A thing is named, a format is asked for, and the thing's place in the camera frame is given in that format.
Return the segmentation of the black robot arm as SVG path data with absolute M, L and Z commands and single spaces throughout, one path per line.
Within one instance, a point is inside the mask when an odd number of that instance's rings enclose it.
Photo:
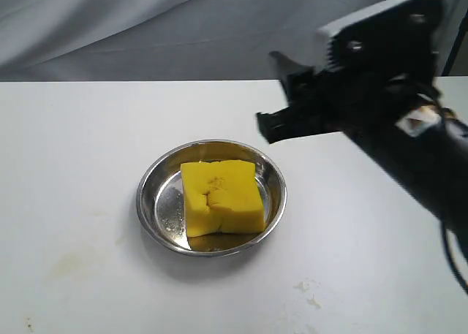
M 395 60 L 317 72 L 278 51 L 270 58 L 287 106 L 256 115 L 268 143 L 344 133 L 467 250 L 467 126 L 431 79 Z

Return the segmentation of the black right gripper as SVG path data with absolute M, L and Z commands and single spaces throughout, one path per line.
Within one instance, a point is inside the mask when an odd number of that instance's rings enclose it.
M 314 85 L 314 67 L 279 51 L 269 54 L 288 104 L 299 102 Z M 431 50 L 332 52 L 320 73 L 317 105 L 290 105 L 275 113 L 256 113 L 257 128 L 268 143 L 334 132 L 360 132 L 394 125 L 419 109 L 436 110 L 436 54 Z

